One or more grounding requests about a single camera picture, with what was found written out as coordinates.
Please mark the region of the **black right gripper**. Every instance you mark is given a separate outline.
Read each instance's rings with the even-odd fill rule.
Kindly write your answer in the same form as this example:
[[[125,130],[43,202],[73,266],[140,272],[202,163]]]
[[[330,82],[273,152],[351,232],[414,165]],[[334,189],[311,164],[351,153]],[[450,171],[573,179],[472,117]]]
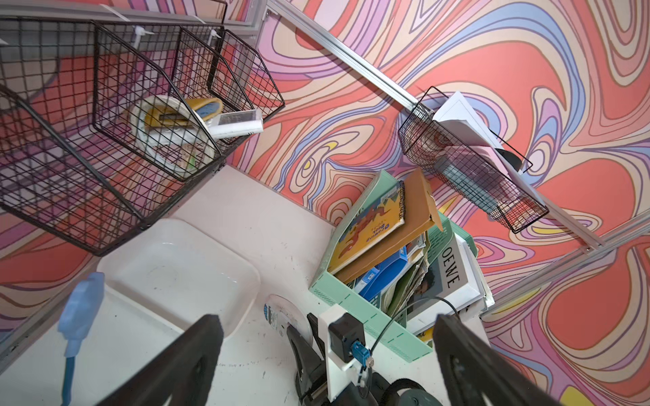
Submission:
[[[294,326],[289,325],[286,334],[297,365],[295,387],[299,405],[330,405],[325,363]]]

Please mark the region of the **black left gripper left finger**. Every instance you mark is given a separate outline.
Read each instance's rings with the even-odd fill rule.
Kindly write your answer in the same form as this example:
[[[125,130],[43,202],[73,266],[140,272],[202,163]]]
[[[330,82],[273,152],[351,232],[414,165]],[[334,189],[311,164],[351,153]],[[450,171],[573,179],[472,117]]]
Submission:
[[[224,332],[217,315],[201,317],[101,405],[205,405]]]

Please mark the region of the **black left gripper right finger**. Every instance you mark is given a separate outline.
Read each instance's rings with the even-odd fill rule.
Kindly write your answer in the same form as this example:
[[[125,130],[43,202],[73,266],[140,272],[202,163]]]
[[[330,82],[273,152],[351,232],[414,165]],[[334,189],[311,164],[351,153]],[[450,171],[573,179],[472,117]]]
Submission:
[[[434,349],[452,405],[557,405],[455,316],[439,316]]]

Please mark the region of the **white mouse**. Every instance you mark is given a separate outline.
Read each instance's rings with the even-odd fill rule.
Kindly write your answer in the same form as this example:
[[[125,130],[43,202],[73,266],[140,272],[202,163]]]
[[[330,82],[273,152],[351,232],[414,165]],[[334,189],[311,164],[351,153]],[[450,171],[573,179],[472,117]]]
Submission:
[[[265,300],[263,313],[265,320],[273,330],[283,338],[292,326],[309,344],[313,342],[313,334],[309,321],[297,306],[277,294],[269,294]]]

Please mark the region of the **white storage box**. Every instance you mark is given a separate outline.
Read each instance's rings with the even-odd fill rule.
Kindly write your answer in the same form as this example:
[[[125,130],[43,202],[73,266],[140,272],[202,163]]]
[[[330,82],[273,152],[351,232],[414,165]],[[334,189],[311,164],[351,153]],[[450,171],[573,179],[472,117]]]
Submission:
[[[115,292],[181,330],[206,314],[223,334],[241,326],[261,288],[243,257],[179,219],[164,219],[103,257],[98,272]]]

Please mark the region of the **white binder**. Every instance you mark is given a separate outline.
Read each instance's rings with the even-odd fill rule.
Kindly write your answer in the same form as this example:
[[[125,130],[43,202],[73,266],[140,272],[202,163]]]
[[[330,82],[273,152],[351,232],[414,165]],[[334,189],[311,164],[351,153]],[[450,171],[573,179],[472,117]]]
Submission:
[[[489,307],[494,297],[470,246],[455,235],[429,265],[409,301],[406,329],[422,333],[433,326],[439,315],[452,314],[476,302]]]

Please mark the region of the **green file organizer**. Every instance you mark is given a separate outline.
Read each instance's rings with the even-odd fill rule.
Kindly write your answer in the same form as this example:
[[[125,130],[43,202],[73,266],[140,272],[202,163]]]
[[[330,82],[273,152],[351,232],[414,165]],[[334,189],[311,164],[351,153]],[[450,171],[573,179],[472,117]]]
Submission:
[[[328,272],[328,265],[335,245],[353,218],[362,210],[367,209],[373,201],[389,191],[398,182],[397,179],[384,170],[375,175],[356,203],[336,226],[309,287],[309,290],[323,303],[329,306],[338,304],[352,316],[355,316],[364,324],[366,334],[372,338],[379,337],[379,333],[390,322],[390,317],[342,283],[334,274]]]

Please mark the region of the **magazines stack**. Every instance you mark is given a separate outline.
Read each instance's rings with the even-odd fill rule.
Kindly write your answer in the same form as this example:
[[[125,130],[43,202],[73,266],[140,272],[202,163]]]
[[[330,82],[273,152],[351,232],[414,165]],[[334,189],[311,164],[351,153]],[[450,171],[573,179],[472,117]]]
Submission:
[[[407,272],[397,281],[393,290],[393,296],[384,313],[394,316],[399,309],[406,304],[412,303],[415,299],[425,294],[434,286],[436,273],[438,273],[438,257],[449,245],[453,237],[451,221],[441,216],[443,230],[430,228],[426,236],[426,251],[422,252],[422,258],[416,260]]]

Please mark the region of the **blue booklet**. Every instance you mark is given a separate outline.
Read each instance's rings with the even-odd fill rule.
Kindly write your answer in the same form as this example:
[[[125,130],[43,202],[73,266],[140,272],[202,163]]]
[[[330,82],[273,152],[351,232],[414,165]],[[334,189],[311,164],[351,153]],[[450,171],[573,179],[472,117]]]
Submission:
[[[394,282],[406,268],[408,254],[402,247],[386,260],[380,262],[354,282],[353,290],[368,301],[374,300]]]

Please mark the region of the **brown folder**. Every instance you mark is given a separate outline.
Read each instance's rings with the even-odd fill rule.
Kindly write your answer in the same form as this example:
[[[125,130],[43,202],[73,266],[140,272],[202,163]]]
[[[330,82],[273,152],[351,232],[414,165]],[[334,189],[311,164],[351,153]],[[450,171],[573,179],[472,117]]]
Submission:
[[[386,260],[397,250],[410,243],[417,236],[437,227],[443,231],[440,214],[432,196],[429,181],[421,169],[413,171],[405,180],[406,193],[406,223],[397,228],[388,237],[381,240],[369,251],[362,254],[335,277],[342,283],[348,284],[362,276],[372,267]]]

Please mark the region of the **colourful spiral notebook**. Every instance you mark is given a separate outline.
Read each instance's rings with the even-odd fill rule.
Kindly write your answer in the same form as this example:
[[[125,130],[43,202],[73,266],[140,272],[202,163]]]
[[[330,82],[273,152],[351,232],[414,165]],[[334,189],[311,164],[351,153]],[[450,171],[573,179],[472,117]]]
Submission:
[[[334,247],[328,272],[336,274],[406,223],[405,186],[399,181],[357,214]]]

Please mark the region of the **white paper sheets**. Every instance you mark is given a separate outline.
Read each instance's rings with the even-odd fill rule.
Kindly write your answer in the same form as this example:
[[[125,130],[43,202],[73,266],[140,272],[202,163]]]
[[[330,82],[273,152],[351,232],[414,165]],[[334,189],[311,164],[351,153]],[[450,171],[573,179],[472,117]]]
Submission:
[[[543,203],[541,196],[521,174],[500,154],[504,150],[500,139],[485,125],[479,114],[459,91],[447,98],[433,114],[433,120],[441,123],[459,141],[465,143],[480,157],[485,158],[506,179],[512,181],[521,191]]]

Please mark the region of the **white remote control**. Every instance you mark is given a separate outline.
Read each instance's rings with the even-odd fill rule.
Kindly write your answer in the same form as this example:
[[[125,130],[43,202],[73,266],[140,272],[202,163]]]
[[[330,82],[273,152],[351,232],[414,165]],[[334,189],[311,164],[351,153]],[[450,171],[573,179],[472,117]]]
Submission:
[[[260,109],[234,113],[221,113],[206,121],[208,132],[213,139],[227,139],[263,132],[263,119]]]

